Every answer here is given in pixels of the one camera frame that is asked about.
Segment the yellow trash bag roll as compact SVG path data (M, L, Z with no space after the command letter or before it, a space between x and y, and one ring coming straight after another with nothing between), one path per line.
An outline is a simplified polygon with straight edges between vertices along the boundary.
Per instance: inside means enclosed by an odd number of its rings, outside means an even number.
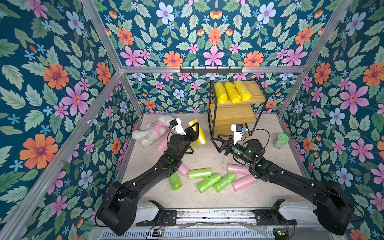
M252 94L247 88L247 86L242 81L234 82L235 88L238 94L241 96L243 102L247 102L252 98Z
M199 121L197 119L195 119L195 120L192 120L190 122L199 122ZM200 125L200 136L198 137L197 142L200 146L202 146L202 145L207 143L207 139L206 139L206 136L202 130L202 126L200 123L199 123L199 125Z
M228 100L228 95L223 83L216 83L214 85L217 101L220 104L225 104Z
M224 84L227 95L232 104L238 104L242 100L242 97L239 95L235 85L231 82L226 82Z

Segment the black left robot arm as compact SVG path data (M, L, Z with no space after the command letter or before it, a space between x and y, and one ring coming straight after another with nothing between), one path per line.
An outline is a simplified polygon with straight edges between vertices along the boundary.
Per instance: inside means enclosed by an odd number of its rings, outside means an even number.
M134 223L139 200L151 188L173 175L182 165L182 158L188 153L192 142L198 140L199 123L184 129L185 135L172 135L167 150L157 163L138 177L110 185L95 220L100 220L115 234L121 236Z

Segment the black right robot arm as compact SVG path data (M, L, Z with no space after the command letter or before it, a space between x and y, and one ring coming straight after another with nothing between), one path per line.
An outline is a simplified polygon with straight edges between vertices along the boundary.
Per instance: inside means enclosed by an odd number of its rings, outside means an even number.
M311 202L316 207L313 210L316 220L326 230L339 236L346 233L355 207L339 183L313 181L279 167L263 157L265 148L257 139L241 145L233 137L219 134L211 142L219 153L232 154L249 165L254 178L279 185Z

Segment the green trash bag roll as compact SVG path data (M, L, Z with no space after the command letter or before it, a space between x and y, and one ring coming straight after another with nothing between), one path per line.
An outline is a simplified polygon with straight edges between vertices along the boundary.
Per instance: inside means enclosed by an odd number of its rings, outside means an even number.
M235 180L236 180L236 175L233 172L229 172L225 177L223 177L216 184L214 184L213 188L217 193L220 193L222 190L228 187Z
M210 168L189 170L189 172L188 172L189 180L208 178L211 175L212 175L212 170Z
M222 179L221 176L218 173L216 173L210 177L205 178L204 181L198 183L197 189L201 194L203 194L206 191L208 191L210 188L212 188L221 179Z
M169 177L169 181L170 181L171 188L173 191L177 191L177 190L181 189L183 186L178 173L172 174Z

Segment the pink trash bag roll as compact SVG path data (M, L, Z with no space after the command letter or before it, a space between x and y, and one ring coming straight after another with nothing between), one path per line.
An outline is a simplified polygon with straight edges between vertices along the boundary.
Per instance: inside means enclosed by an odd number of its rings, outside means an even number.
M232 187L235 192L238 192L244 188L247 188L257 182L254 176L248 175L232 183Z
M240 175L250 175L249 167L243 165L228 164L228 172Z
M170 138L171 138L171 134L169 135L166 135L162 140L161 142L158 144L157 146L157 150L159 152L164 152L168 147L167 147L167 144L168 142L170 141Z
M178 173L184 177L188 175L189 171L190 169L185 164L181 164L180 167L178 168Z

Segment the white pink plush toy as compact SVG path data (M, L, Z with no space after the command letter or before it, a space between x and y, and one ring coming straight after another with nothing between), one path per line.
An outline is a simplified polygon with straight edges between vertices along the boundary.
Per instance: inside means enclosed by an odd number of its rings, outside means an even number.
M173 120L175 118L170 115L159 116L156 122L147 123L145 130L134 130L132 138L140 141L142 146L148 147L169 131L169 125Z

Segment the wooden shelf with black frame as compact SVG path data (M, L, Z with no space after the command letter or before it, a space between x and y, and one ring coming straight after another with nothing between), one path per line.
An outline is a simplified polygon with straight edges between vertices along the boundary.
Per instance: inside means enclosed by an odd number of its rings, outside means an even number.
M215 138L218 134L233 135L231 125L242 124L247 129L246 136L251 137L268 102L268 94L258 80L245 81L252 97L249 101L233 104L227 100L220 104L216 95L214 81L210 81L209 98L209 127L210 136Z

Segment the black wall hook rail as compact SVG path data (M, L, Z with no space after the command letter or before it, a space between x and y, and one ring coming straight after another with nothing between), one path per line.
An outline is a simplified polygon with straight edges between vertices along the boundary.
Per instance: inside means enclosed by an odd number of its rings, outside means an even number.
M243 67L180 67L180 73L186 74L238 74L243 72Z

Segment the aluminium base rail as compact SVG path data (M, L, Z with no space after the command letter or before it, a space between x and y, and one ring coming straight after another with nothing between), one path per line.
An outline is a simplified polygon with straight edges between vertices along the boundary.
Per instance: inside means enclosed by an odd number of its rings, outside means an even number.
M89 240L345 240L318 223L272 221L267 208L166 209L154 227L132 227L121 236L93 227Z

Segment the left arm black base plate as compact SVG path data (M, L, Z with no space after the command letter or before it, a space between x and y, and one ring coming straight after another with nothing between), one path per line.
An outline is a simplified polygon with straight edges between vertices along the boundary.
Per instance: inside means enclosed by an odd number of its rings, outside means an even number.
M154 200L138 205L134 221L135 227L149 227L154 225L175 226L177 219L176 210L166 210Z

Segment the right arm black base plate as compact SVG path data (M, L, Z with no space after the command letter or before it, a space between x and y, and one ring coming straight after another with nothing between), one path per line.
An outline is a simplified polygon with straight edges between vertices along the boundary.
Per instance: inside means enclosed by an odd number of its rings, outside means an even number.
M259 226L296 226L296 220L287 220L279 212L280 205L285 199L278 199L270 209L255 209L256 222Z

